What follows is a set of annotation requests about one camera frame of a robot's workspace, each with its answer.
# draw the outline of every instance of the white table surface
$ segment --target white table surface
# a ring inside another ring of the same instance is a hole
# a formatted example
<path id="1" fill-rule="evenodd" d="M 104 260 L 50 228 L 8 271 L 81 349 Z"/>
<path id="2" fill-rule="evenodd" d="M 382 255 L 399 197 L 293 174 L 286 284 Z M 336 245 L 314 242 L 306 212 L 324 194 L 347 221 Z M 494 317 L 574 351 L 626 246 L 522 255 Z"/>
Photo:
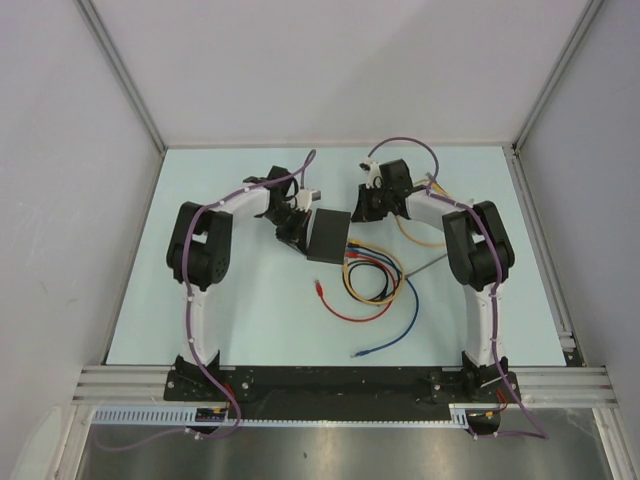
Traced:
<path id="1" fill-rule="evenodd" d="M 272 165 L 293 171 L 308 149 L 175 149 L 167 152 L 138 255 L 127 287 L 108 364 L 168 365 L 182 342 L 183 289 L 172 278 L 165 255 L 182 203 L 211 203 L 235 190 L 248 176 L 266 176 Z M 366 148 L 320 148 L 307 171 L 307 186 L 322 190 L 315 208 L 352 211 L 358 167 Z M 516 254 L 502 304 L 503 342 L 511 365 L 564 365 L 562 350 L 525 223 L 502 150 L 498 147 L 438 147 L 440 183 L 460 200 L 492 200 L 499 209 Z M 414 180 L 433 170 L 417 147 L 379 150 L 379 162 L 404 158 Z M 438 241 L 442 234 L 406 222 L 417 237 Z M 228 365 L 460 365 L 466 340 L 462 288 L 446 260 L 413 277 L 420 315 L 411 333 L 392 348 L 362 358 L 357 350 L 377 346 L 404 331 L 414 298 L 406 288 L 389 312 L 366 324 L 329 314 L 313 281 L 320 279 L 328 301 L 339 311 L 369 316 L 376 307 L 353 301 L 341 281 L 341 267 L 309 262 L 275 239 L 275 227 L 256 219 L 235 227 L 231 267 L 215 292 L 209 314 L 228 319 L 221 361 Z M 389 216 L 382 222 L 353 224 L 350 236 L 394 252 L 408 271 L 443 253 L 407 240 Z M 380 285 L 376 272 L 359 269 L 354 283 L 367 293 Z"/>

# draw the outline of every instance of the white wall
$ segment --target white wall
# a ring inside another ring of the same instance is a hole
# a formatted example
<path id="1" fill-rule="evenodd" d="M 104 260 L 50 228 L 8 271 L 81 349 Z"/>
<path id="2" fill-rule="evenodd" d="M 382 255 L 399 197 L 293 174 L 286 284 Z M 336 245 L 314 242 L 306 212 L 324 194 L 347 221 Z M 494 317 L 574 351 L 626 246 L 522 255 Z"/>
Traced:
<path id="1" fill-rule="evenodd" d="M 608 2 L 523 163 L 578 338 L 640 445 L 640 3 Z"/>
<path id="2" fill-rule="evenodd" d="M 70 0 L 0 15 L 0 478 L 117 308 L 159 156 Z"/>
<path id="3" fill-rule="evenodd" d="M 587 0 L 95 0 L 170 146 L 508 142 Z"/>

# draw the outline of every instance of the blue cable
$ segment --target blue cable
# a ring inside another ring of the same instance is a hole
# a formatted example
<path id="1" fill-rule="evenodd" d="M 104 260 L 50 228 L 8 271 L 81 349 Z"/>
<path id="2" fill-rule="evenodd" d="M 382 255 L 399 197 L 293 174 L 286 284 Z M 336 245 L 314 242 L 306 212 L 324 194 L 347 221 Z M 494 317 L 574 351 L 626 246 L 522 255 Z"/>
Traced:
<path id="1" fill-rule="evenodd" d="M 368 258 L 373 258 L 375 260 L 379 260 L 379 261 L 381 261 L 383 263 L 386 263 L 390 267 L 393 267 L 393 268 L 397 269 L 397 266 L 395 264 L 393 264 L 392 262 L 389 262 L 389 260 L 387 260 L 384 257 L 379 257 L 377 255 L 373 255 L 373 254 L 371 254 L 369 252 L 358 250 L 356 248 L 348 248 L 347 251 L 351 252 L 351 253 L 357 253 L 358 255 L 362 255 L 363 257 L 368 257 Z M 404 337 L 406 337 L 409 334 L 409 332 L 411 331 L 411 329 L 415 325 L 416 320 L 418 319 L 418 313 L 420 312 L 420 298 L 418 297 L 418 292 L 417 292 L 416 288 L 413 286 L 413 283 L 411 283 L 411 280 L 409 280 L 408 278 L 405 278 L 405 282 L 407 282 L 407 285 L 409 285 L 409 287 L 411 287 L 411 290 L 413 291 L 413 295 L 415 296 L 415 299 L 416 299 L 416 309 L 415 309 L 415 311 L 413 313 L 413 318 L 411 319 L 411 323 L 409 324 L 407 329 L 402 333 L 402 335 L 400 335 L 395 340 L 392 340 L 392 341 L 390 341 L 388 343 L 385 343 L 384 345 L 380 345 L 379 347 L 369 348 L 367 350 L 360 350 L 359 352 L 356 352 L 353 355 L 354 357 L 364 357 L 365 355 L 369 355 L 370 353 L 378 352 L 378 351 L 383 350 L 385 348 L 391 347 L 391 346 L 395 345 L 396 343 L 398 343 L 400 340 L 402 340 Z"/>

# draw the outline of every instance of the yellow cable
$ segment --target yellow cable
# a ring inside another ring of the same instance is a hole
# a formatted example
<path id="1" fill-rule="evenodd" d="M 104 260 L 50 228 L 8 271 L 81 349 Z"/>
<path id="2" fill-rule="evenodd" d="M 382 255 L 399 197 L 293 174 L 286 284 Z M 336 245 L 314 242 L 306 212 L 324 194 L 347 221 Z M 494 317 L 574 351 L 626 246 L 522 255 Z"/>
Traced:
<path id="1" fill-rule="evenodd" d="M 387 303 L 393 302 L 393 300 L 395 300 L 395 298 L 398 296 L 398 294 L 402 290 L 402 287 L 404 286 L 404 280 L 405 280 L 404 267 L 402 266 L 402 263 L 400 262 L 400 260 L 398 260 L 398 257 L 396 257 L 393 253 L 389 252 L 388 250 L 385 250 L 382 247 L 379 247 L 377 245 L 372 245 L 370 243 L 365 243 L 360 240 L 355 240 L 353 238 L 350 238 L 349 243 L 353 243 L 356 246 L 363 246 L 363 247 L 367 247 L 372 250 L 384 253 L 396 263 L 401 273 L 400 278 L 398 279 L 398 287 L 396 288 L 396 291 L 393 293 L 393 295 L 391 295 L 389 298 L 385 298 L 382 301 L 372 301 L 366 298 L 362 298 L 349 284 L 349 263 L 345 260 L 344 264 L 342 265 L 342 278 L 344 279 L 344 284 L 347 286 L 347 289 L 349 290 L 349 292 L 362 303 L 368 303 L 369 305 L 386 305 Z"/>
<path id="2" fill-rule="evenodd" d="M 426 181 L 429 181 L 429 179 L 423 178 L 421 180 L 418 180 L 414 185 L 420 185 L 421 183 Z M 431 188 L 433 188 L 435 191 L 437 191 L 441 195 L 444 195 L 445 197 L 449 197 L 449 194 L 447 193 L 447 191 L 444 188 L 442 188 L 440 185 L 438 185 L 436 182 L 433 182 L 431 184 Z M 422 240 L 418 240 L 416 237 L 414 237 L 409 232 L 407 232 L 407 229 L 402 224 L 402 221 L 400 220 L 400 217 L 398 215 L 396 215 L 396 223 L 398 224 L 398 228 L 400 228 L 400 231 L 402 232 L 402 234 L 412 242 L 417 243 L 418 245 L 422 245 L 423 247 L 429 247 L 429 248 L 440 248 L 440 247 L 445 247 L 447 245 L 444 242 L 434 243 L 434 242 L 425 242 Z"/>

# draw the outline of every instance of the gray wall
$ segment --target gray wall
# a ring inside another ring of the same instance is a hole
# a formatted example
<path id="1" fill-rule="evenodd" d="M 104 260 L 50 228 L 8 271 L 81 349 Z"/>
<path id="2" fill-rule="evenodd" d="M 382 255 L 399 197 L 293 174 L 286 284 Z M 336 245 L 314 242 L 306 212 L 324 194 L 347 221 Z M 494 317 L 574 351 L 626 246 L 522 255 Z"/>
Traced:
<path id="1" fill-rule="evenodd" d="M 589 362 L 640 445 L 640 2 L 605 4 L 523 163 Z"/>
<path id="2" fill-rule="evenodd" d="M 3 2 L 0 478 L 97 360 L 159 164 L 73 2 Z"/>

